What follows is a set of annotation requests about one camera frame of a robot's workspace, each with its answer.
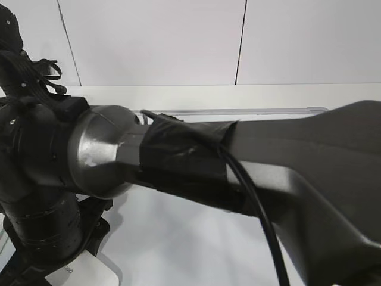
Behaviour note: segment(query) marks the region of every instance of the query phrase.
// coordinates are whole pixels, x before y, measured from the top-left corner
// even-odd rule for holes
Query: black electrical tape
[[[140,146],[143,180],[162,192],[241,212],[245,198],[228,184],[226,163],[195,136],[203,133],[217,146],[229,139],[234,125],[185,123],[163,114],[155,116]]]

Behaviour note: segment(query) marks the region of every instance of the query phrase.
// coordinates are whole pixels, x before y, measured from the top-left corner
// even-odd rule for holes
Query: white surface
[[[134,186],[104,214],[98,256],[122,286],[277,286],[259,221]],[[285,256],[291,285],[302,286]]]
[[[119,286],[118,276],[86,250],[46,280],[52,286]]]
[[[60,0],[83,86],[231,85],[244,0]]]
[[[16,15],[24,49],[32,60],[57,60],[63,71],[61,83],[79,85],[56,0],[2,0]]]
[[[238,84],[381,82],[381,1],[248,0]]]
[[[72,87],[93,105],[132,110],[229,108],[338,108],[361,100],[381,101],[381,84],[252,86]]]

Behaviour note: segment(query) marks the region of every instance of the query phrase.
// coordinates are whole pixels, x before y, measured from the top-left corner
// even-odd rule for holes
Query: white wall
[[[381,1],[248,0],[238,84],[381,81]]]
[[[1,4],[16,15],[30,58],[58,60],[64,71],[61,83],[79,85],[56,0],[2,0]]]
[[[82,85],[232,85],[245,0],[61,0]]]
[[[245,0],[2,3],[69,86],[381,82],[378,0],[247,0],[241,54]]]

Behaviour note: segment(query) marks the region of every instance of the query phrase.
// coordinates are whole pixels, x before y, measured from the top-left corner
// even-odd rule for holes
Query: black wire
[[[166,117],[162,117],[148,110],[142,110],[141,113],[154,120],[157,118],[161,118],[164,120],[171,121],[173,124],[181,124],[182,126],[189,128],[190,131],[198,137],[197,139],[199,139],[199,141],[202,142],[204,145],[206,145],[208,148],[212,148],[214,150],[217,149],[217,152],[220,158],[224,160],[225,163],[231,168],[232,172],[236,176],[240,185],[247,192],[248,197],[254,206],[257,216],[260,220],[264,235],[266,237],[268,246],[270,248],[271,256],[274,261],[274,266],[275,266],[275,270],[276,270],[278,281],[279,281],[279,285],[289,286],[290,283],[288,280],[285,261],[283,260],[282,251],[280,249],[279,241],[276,237],[273,224],[268,218],[266,210],[264,209],[262,202],[258,196],[257,187],[255,186],[248,172],[241,165],[241,163],[237,161],[237,159],[235,159],[235,157],[226,149],[225,146],[210,140],[210,137],[207,136],[206,134],[203,134],[200,131],[194,130],[188,125],[183,124],[182,122],[170,120]]]
[[[249,198],[254,205],[254,209],[257,212],[264,235],[270,248],[271,256],[273,257],[279,285],[289,286],[290,282],[288,280],[285,261],[283,260],[279,241],[276,237],[273,224],[268,218],[266,210],[264,209],[258,196],[257,187],[254,185],[254,182],[252,181],[246,169],[234,158],[234,156],[229,153],[228,150],[222,145],[219,146],[219,149],[220,157],[229,165],[241,186],[247,191],[247,194],[249,195]]]

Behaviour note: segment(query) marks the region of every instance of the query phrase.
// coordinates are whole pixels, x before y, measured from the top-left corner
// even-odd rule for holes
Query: silver metal surface
[[[154,113],[164,113],[171,116],[199,116],[199,115],[271,115],[271,114],[300,114],[317,115],[327,112],[325,107],[307,108],[249,108],[249,109],[202,109],[202,110],[151,110]]]
[[[129,186],[117,153],[121,138],[125,144],[126,134],[135,126],[135,115],[119,106],[94,107],[82,116],[70,138],[68,160],[71,175],[84,193],[111,198]]]

